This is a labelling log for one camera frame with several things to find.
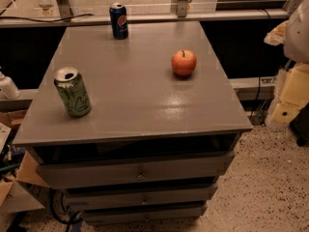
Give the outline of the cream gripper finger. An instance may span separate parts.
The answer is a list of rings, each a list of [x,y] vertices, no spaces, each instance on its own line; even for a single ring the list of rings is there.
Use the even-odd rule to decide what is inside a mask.
[[[280,70],[276,78],[274,100],[269,120],[287,125],[309,102],[309,65],[296,63],[290,70]]]

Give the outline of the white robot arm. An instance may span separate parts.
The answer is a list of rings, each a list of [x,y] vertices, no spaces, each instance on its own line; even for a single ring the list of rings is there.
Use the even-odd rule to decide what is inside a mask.
[[[288,20],[268,32],[264,42],[282,44],[284,55],[295,62],[288,71],[278,72],[266,117],[269,127],[286,127],[309,103],[309,0],[303,0]]]

